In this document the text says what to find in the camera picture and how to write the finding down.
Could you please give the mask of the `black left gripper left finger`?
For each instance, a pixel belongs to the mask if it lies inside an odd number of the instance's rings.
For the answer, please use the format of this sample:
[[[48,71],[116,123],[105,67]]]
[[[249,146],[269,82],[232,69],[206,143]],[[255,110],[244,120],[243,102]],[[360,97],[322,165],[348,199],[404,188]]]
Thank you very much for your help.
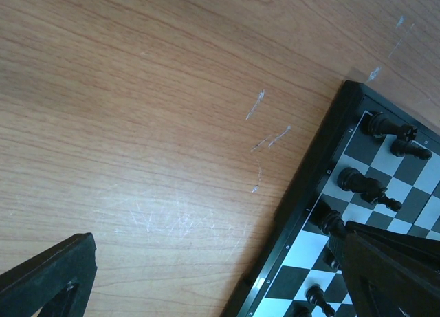
[[[96,272],[94,236],[75,234],[1,275],[1,315],[83,316]]]

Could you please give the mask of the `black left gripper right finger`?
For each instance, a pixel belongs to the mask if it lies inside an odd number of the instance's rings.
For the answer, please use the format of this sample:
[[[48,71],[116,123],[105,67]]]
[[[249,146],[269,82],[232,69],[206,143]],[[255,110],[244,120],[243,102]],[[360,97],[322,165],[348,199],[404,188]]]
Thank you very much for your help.
[[[439,242],[354,221],[342,273],[358,316],[438,316]]]

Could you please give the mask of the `black pawn chess piece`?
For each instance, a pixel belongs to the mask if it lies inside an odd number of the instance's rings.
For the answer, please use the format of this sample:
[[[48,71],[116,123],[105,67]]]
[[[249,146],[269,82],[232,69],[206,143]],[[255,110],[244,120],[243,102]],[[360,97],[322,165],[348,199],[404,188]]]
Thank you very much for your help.
[[[387,197],[385,194],[381,194],[379,197],[374,199],[374,202],[376,204],[382,204],[385,205],[389,210],[392,210],[393,212],[398,212],[402,209],[402,203]]]

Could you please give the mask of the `black bishop chess piece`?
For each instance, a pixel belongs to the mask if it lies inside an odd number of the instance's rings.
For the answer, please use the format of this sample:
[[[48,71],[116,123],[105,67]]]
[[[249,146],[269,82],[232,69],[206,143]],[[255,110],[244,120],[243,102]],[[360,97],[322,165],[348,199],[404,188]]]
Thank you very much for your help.
[[[328,206],[314,210],[313,222],[325,235],[333,235],[340,239],[347,236],[342,215]]]

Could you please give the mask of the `black knight chess piece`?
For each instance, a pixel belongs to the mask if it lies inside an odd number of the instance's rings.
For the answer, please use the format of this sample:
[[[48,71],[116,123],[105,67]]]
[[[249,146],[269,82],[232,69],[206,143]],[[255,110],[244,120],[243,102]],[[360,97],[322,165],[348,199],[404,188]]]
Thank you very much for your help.
[[[343,169],[337,178],[337,185],[344,191],[351,191],[361,195],[364,201],[370,204],[387,204],[385,195],[387,188],[381,181],[366,177],[356,168]]]

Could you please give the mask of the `black and white chessboard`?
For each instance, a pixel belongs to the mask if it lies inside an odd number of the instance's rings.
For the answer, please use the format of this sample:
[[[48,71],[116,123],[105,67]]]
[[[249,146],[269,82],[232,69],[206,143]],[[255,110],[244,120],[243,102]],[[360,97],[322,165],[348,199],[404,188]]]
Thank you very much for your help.
[[[430,150],[432,157],[425,161],[394,156],[392,135],[369,140],[361,131],[361,121],[375,112],[417,127],[417,137],[410,142]],[[347,167],[381,181],[386,195],[402,203],[401,210],[393,212],[342,190],[337,178]],[[292,316],[298,306],[321,316],[321,308],[305,297],[314,284],[321,286],[337,316],[357,315],[341,271],[324,262],[329,238],[314,224],[313,215],[326,206],[337,210],[344,221],[438,239],[439,136],[364,83],[344,82],[278,207],[263,251],[239,281],[224,316]]]

